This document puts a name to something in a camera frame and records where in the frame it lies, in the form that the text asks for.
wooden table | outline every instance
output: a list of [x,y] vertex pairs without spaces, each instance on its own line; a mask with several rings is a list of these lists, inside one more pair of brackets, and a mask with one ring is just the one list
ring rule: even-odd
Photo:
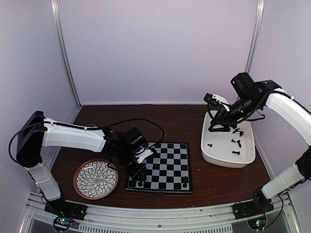
[[[143,117],[165,130],[166,142],[188,142],[190,145],[193,194],[168,195],[161,193],[137,193],[124,190],[127,174],[119,170],[119,182],[115,190],[99,200],[87,200],[79,196],[73,187],[73,176],[84,162],[104,158],[100,153],[62,148],[52,168],[52,174],[62,187],[65,197],[71,201],[127,208],[180,208],[225,204],[252,198],[252,193],[268,182],[269,175],[256,150],[255,161],[244,168],[226,168],[207,163],[201,154],[201,131],[206,105],[117,105],[84,106],[75,124],[104,126],[113,122]],[[158,128],[146,122],[128,122],[113,127],[126,131],[137,126],[149,141],[161,137]]]

plate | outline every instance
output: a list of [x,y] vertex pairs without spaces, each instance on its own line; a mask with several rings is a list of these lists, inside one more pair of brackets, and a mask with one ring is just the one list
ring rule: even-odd
[[73,185],[77,193],[85,199],[96,200],[110,194],[117,186],[117,170],[109,168],[108,161],[92,159],[82,164],[74,174]]

white wall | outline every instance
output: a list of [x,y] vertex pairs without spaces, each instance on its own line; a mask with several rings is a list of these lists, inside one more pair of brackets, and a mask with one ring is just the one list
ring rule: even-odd
[[[311,109],[311,2],[266,1],[263,27],[251,76],[272,79]],[[253,128],[275,175],[293,164],[306,149],[300,135],[269,110]],[[311,183],[290,192],[304,233],[310,233]]]
[[83,104],[234,101],[257,1],[60,0],[64,38]]
[[[3,0],[0,32],[0,231],[13,233],[34,185],[10,160],[9,139],[35,110],[70,121],[76,106],[62,65],[51,1]],[[48,163],[54,149],[45,152]]]

floral pattern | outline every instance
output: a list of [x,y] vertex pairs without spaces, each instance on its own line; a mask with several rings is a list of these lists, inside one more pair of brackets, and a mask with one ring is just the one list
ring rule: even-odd
[[87,199],[103,198],[117,185],[117,171],[109,168],[105,160],[88,161],[77,172],[75,188],[82,197]]

chessboard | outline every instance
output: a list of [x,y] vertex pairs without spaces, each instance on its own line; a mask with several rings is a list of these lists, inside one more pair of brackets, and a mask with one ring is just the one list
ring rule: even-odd
[[188,143],[159,143],[156,154],[146,164],[147,180],[139,182],[128,177],[126,191],[192,194],[192,177]]

